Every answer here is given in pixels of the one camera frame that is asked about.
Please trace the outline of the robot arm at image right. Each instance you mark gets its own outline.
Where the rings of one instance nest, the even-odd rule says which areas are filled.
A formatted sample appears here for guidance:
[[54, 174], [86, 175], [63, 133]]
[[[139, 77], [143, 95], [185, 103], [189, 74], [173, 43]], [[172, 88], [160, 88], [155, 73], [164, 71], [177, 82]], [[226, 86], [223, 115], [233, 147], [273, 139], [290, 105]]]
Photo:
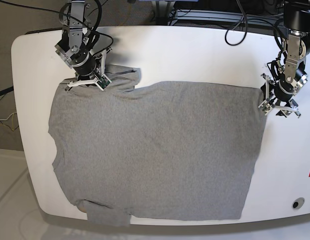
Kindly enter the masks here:
[[288, 102], [308, 81], [305, 65], [306, 56], [310, 53], [310, 0], [285, 0], [283, 26], [289, 30], [287, 57], [274, 94], [278, 100]]

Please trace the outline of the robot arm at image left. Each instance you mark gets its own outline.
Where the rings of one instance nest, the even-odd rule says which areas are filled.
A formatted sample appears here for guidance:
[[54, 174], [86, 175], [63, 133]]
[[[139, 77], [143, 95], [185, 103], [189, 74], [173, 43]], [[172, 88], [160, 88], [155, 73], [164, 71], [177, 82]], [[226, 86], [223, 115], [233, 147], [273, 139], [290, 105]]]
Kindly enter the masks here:
[[94, 34], [90, 30], [83, 33], [85, 19], [84, 0], [69, 0], [59, 11], [59, 21], [62, 23], [62, 38], [55, 45], [56, 53], [75, 70], [75, 77], [79, 80], [92, 80], [97, 61], [92, 57]]

